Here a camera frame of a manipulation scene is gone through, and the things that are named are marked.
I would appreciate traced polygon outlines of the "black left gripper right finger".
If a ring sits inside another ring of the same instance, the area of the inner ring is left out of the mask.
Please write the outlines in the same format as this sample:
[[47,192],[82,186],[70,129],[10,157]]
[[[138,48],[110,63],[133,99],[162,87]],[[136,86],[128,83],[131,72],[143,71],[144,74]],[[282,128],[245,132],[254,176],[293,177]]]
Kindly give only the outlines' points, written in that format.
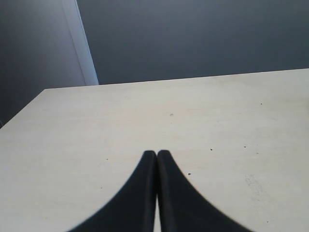
[[163,232],[247,232],[209,203],[186,179],[168,150],[157,154],[158,204]]

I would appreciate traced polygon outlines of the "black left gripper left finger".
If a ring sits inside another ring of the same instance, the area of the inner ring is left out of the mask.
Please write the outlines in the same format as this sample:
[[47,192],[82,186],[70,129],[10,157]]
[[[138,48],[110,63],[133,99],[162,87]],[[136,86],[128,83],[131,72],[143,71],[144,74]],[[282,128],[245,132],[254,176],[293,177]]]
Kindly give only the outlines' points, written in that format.
[[72,232],[152,232],[157,195],[157,156],[143,153],[134,172],[114,197]]

